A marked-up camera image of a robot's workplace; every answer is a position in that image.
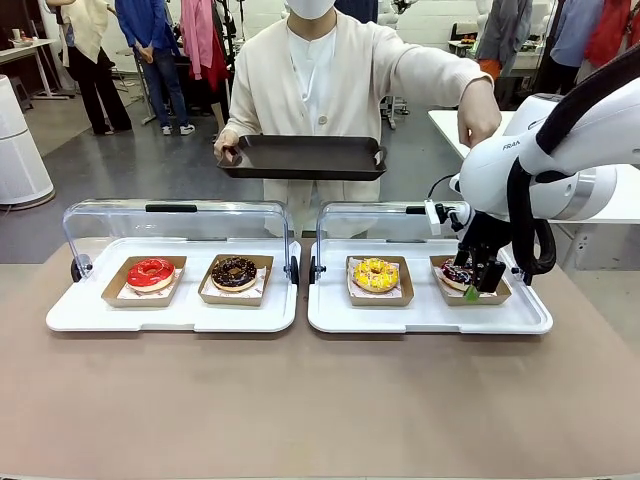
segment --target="beige tabletop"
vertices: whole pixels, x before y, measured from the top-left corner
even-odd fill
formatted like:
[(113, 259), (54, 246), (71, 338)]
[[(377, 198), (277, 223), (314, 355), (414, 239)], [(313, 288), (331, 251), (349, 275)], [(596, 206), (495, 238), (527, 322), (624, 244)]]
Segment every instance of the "beige tabletop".
[(541, 338), (322, 335), (306, 286), (274, 336), (55, 334), (70, 260), (0, 304), (0, 476), (640, 472), (638, 361), (558, 269)]

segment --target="black pants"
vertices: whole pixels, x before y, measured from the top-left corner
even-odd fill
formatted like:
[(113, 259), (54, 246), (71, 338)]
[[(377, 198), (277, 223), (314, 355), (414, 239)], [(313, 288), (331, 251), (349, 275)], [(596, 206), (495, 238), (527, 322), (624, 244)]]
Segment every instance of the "black pants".
[(540, 80), (540, 92), (558, 93), (558, 89), (560, 89), (560, 93), (566, 95), (575, 86), (578, 70), (580, 67), (560, 65), (549, 57), (546, 71)]
[[(69, 73), (80, 85), (84, 108), (96, 135), (108, 132), (111, 127), (114, 130), (131, 130), (129, 114), (111, 80), (111, 61), (104, 50), (100, 49), (98, 63), (93, 63), (77, 48), (69, 48)], [(98, 95), (102, 99), (111, 127), (104, 121)]]

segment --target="red glazed donut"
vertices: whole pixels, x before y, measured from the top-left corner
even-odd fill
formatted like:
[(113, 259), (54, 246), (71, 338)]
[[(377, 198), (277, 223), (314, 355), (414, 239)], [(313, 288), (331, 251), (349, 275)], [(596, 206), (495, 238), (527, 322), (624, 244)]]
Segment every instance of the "red glazed donut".
[(138, 292), (149, 293), (169, 286), (176, 267), (161, 258), (147, 258), (136, 263), (127, 275), (127, 284)]

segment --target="chocolate donut with sprinkles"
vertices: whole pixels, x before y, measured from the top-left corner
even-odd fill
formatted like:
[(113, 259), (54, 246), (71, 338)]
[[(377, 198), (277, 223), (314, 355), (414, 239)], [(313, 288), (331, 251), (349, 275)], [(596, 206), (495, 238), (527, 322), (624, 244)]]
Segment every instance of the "chocolate donut with sprinkles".
[(211, 269), (213, 284), (225, 292), (242, 292), (251, 288), (257, 275), (256, 264), (242, 257), (225, 258)]
[(464, 267), (459, 267), (453, 264), (454, 259), (449, 258), (445, 260), (440, 267), (442, 271), (442, 280), (452, 288), (464, 292), (469, 288), (472, 281), (472, 264), (471, 261), (467, 261)]

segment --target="brown donut box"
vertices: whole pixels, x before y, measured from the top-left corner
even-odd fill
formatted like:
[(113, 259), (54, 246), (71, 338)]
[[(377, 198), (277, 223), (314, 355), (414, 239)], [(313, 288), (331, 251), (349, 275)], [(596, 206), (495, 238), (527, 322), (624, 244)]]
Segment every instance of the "brown donut box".
[(388, 263), (397, 263), (399, 265), (399, 275), (400, 278), (398, 282), (400, 283), (400, 288), (402, 289), (402, 297), (398, 298), (365, 298), (365, 297), (356, 297), (349, 293), (349, 285), (347, 283), (347, 295), (349, 295), (349, 300), (351, 300), (351, 305), (354, 307), (406, 307), (413, 300), (413, 283), (411, 282), (411, 274), (409, 273), (409, 267), (407, 266), (407, 261), (404, 257), (394, 257), (394, 256), (380, 256), (380, 255), (352, 255), (347, 257), (346, 260), (346, 268), (347, 268), (347, 282), (353, 281), (349, 276), (349, 260), (353, 258), (354, 260), (366, 260), (367, 258), (379, 258), (380, 260), (384, 260)]
[[(131, 270), (131, 267), (133, 267), (136, 263), (148, 258), (161, 258), (162, 260), (171, 262), (176, 267), (176, 270), (180, 270), (180, 273), (176, 274), (173, 279), (173, 289), (171, 290), (169, 295), (164, 298), (145, 298), (144, 296), (135, 299), (118, 298), (118, 294), (122, 290), (122, 287), (124, 287), (125, 283), (127, 283), (127, 275), (129, 274), (129, 270)], [(148, 257), (129, 257), (125, 260), (120, 269), (116, 272), (114, 277), (109, 282), (109, 285), (107, 285), (107, 287), (102, 292), (102, 299), (115, 308), (166, 308), (171, 304), (171, 299), (176, 294), (178, 284), (184, 276), (184, 267), (186, 263), (187, 257), (164, 257), (162, 255), (154, 255)]]
[(436, 272), (436, 268), (440, 268), (445, 260), (453, 258), (452, 255), (436, 255), (433, 257), (429, 257), (431, 262), (431, 272), (433, 273), (433, 277), (436, 280), (436, 285), (438, 285), (438, 289), (440, 293), (442, 293), (442, 297), (447, 305), (450, 307), (473, 307), (476, 305), (500, 305), (507, 301), (507, 299), (511, 296), (511, 289), (505, 283), (503, 279), (500, 279), (500, 283), (498, 284), (498, 288), (496, 288), (496, 295), (487, 295), (481, 296), (474, 302), (469, 302), (463, 296), (456, 297), (451, 295), (447, 289), (445, 288), (445, 284), (442, 280), (438, 278), (438, 273)]
[[(266, 268), (267, 273), (264, 279), (264, 290), (262, 295), (258, 298), (242, 298), (242, 292), (238, 292), (237, 296), (228, 296), (228, 297), (218, 297), (215, 295), (207, 295), (202, 293), (204, 289), (205, 283), (207, 279), (211, 275), (211, 271), (213, 270), (214, 265), (217, 263), (226, 260), (227, 258), (232, 257), (242, 257), (247, 260), (252, 261), (256, 265), (256, 269), (260, 270), (261, 268)], [(269, 276), (271, 275), (271, 268), (273, 267), (273, 257), (265, 256), (265, 255), (238, 255), (238, 254), (230, 254), (230, 255), (216, 255), (216, 257), (207, 268), (207, 272), (202, 278), (200, 282), (200, 287), (198, 287), (198, 294), (204, 303), (208, 303), (210, 305), (239, 305), (243, 307), (259, 307), (262, 304), (262, 299), (264, 298), (264, 294), (267, 291), (267, 285), (269, 283)]]

